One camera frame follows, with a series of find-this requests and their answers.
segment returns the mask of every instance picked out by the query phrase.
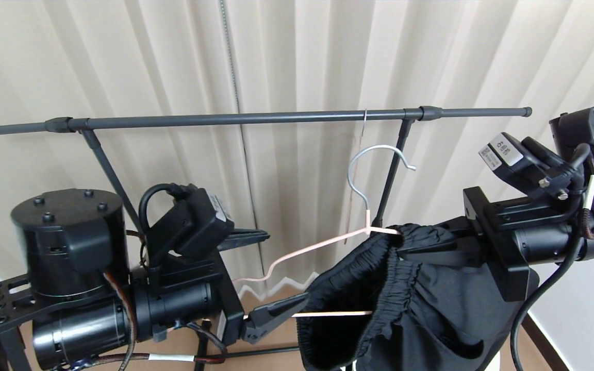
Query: wire hanger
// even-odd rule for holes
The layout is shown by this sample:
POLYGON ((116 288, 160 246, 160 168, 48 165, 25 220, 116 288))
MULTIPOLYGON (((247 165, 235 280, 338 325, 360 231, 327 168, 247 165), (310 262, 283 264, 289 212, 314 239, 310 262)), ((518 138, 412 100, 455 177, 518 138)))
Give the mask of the wire hanger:
POLYGON ((354 191, 354 193, 360 195, 360 197, 364 200, 364 204, 366 206, 366 225, 358 230, 354 230, 353 232, 349 232, 346 234, 342 234, 339 235, 338 237, 334 237, 334 238, 330 238, 328 240, 325 240, 323 242, 318 242, 317 244, 311 245, 311 246, 307 246, 304 247, 303 249, 299 249, 297 251, 294 251, 292 253, 286 254, 284 256, 282 256, 281 258, 278 258, 276 260, 273 261, 273 263, 269 266, 268 270, 267 270, 267 274, 264 277, 260 277, 260 278, 251 278, 251 277, 242 277, 242 278, 238 278, 233 280, 233 282, 241 282, 243 280, 248 280, 250 282, 262 282, 264 280, 267 280, 269 278, 269 276, 272 275, 272 272, 274 271, 274 268, 276 267, 276 265, 278 265, 279 263, 281 263, 282 261, 286 261, 290 258, 294 258, 295 256, 299 256, 302 255, 306 252, 309 251, 313 251, 314 249, 319 249, 320 247, 323 246, 327 246, 327 245, 331 245, 335 242, 339 242, 341 240, 345 240, 347 238, 351 238, 354 237, 355 235, 361 234, 361 233, 365 233, 367 235, 370 235, 370 232, 380 232, 380 233, 387 233, 387 234, 400 234, 400 232, 398 232, 397 230, 394 229, 389 229, 389 228, 380 228, 380 227, 375 227, 375 226, 370 226, 370 209, 368 206, 368 197, 366 197, 365 194, 363 194, 363 192, 361 192, 359 190, 359 188, 357 188, 353 181, 352 181, 352 171, 353 171, 353 167, 354 167, 354 163, 356 163, 356 160, 358 160, 361 156, 365 155, 366 153, 370 152, 371 150, 375 150, 378 148, 386 148, 389 150, 392 150, 393 152, 395 152, 396 154, 398 154, 398 156, 400 157, 400 159, 402 160, 403 164, 410 170, 415 171, 417 168, 415 166, 412 166, 409 164, 409 162, 407 162, 407 159, 405 157, 405 154, 403 154, 403 152, 401 150, 399 150, 398 148, 394 147, 394 146, 390 146, 390 145, 373 145, 373 146, 369 146, 368 148, 365 148, 363 150, 361 150, 359 153, 357 153, 352 160, 350 161, 350 165, 347 167, 347 183, 349 184, 350 188, 352 188, 352 190, 354 191))

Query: curtain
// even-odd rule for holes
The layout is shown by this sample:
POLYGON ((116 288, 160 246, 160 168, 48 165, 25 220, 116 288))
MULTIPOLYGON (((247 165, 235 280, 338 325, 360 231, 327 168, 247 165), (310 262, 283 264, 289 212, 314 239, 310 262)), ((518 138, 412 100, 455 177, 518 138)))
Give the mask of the curtain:
MULTIPOLYGON (((552 146, 548 120, 594 105, 594 2, 0 2, 0 125, 52 117, 533 107, 523 117, 416 122, 385 225, 461 215, 462 188, 518 196, 476 154, 501 131, 552 146)), ((99 131, 136 204, 162 182, 217 194, 259 246, 224 253, 233 277, 361 227, 351 157, 393 145, 400 122, 99 131)), ((391 153, 363 157, 356 185, 377 209, 391 153)), ((78 134, 0 137, 0 277, 24 272, 9 213, 63 188, 112 190, 78 134)), ((153 198, 151 222, 170 207, 153 198)), ((257 294, 300 285, 364 237, 282 263, 257 294)), ((138 242, 130 240, 130 260, 138 242)))

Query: silver metal hook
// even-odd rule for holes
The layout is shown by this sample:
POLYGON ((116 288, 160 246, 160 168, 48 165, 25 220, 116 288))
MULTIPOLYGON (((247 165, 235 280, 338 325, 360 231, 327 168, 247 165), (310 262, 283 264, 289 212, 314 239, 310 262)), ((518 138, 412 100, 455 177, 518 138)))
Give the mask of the silver metal hook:
POLYGON ((392 150, 393 152, 395 152, 396 154, 398 154, 398 156, 400 157, 400 159, 403 161, 403 164, 405 164, 405 166, 412 170, 412 171, 416 171, 417 167, 412 166, 409 164, 409 162, 407 161, 405 154, 403 153, 403 151, 399 150, 398 148, 395 148, 394 146, 390 146, 390 145, 373 145, 373 146, 369 146, 368 148, 365 148, 363 150, 361 150, 359 153, 357 153, 356 155, 354 155, 354 157, 352 158, 352 160, 350 161, 350 166, 347 167, 347 183, 350 185, 350 188, 352 188, 352 190, 354 191, 354 193, 360 195, 361 198, 363 198, 364 200, 364 204, 366 204, 366 210, 368 210, 368 197, 366 197, 365 194, 363 194, 359 188, 354 186, 354 183, 352 183, 352 169, 354 167, 354 162, 356 162, 356 160, 358 160, 361 156, 363 156, 365 153, 370 152, 371 150, 374 149, 378 149, 378 148, 386 148, 389 150, 392 150))

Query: brown floor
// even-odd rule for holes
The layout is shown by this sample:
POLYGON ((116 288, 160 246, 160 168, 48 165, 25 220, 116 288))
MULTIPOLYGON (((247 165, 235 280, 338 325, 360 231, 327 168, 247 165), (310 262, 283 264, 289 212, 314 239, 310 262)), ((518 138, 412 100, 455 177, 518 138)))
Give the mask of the brown floor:
MULTIPOLYGON (((285 289, 267 301, 279 300, 295 293, 296 291, 294 290, 285 289)), ((260 305, 260 303, 251 295, 245 295, 242 298, 242 303, 247 311, 260 305)), ((40 370, 36 364, 36 358, 31 347, 31 323, 26 323, 22 327, 22 332, 24 341, 28 345, 26 354, 31 362, 31 367, 34 371, 40 370)), ((228 350, 230 352, 240 352, 264 348, 290 347, 297 344, 296 336, 295 320, 291 319, 255 345, 251 345, 244 341, 238 341, 238 343, 229 347, 228 350)), ((162 343, 146 341, 138 344, 135 347, 135 352, 194 354, 194 352, 196 352, 197 344, 198 339, 193 331, 190 329, 179 329, 170 332, 168 339, 162 343)), ((522 331, 519 336, 519 350, 524 369, 528 369, 529 371, 551 371, 551 368, 549 368, 543 357, 540 355, 540 352, 538 352, 537 348, 524 331, 522 331)), ((125 348, 120 348, 113 352, 125 352, 125 348)), ((108 364, 94 369, 96 371, 116 371, 118 366, 118 364, 108 364)), ((193 367, 193 363, 186 362, 153 361, 153 364, 149 365, 147 361, 132 361, 127 367, 127 371, 142 371, 146 369, 185 371, 191 370, 193 367)), ((274 355, 259 355, 229 359, 224 364, 207 365, 205 369, 207 371, 227 371, 229 369, 234 369, 235 371, 256 371, 258 369, 299 371, 304 368, 302 366, 302 359, 300 358, 299 352, 287 352, 274 355)), ((515 371, 507 343, 501 349, 501 371, 515 371)))

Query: black screw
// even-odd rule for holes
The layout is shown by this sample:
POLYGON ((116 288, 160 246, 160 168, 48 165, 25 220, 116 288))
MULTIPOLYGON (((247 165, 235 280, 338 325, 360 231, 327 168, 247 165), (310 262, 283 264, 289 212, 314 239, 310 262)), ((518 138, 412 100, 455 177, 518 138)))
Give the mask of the black screw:
POLYGON ((43 215, 43 221, 45 223, 53 222, 54 221, 54 215, 52 215, 52 213, 50 213, 49 211, 47 211, 47 213, 45 213, 43 215))

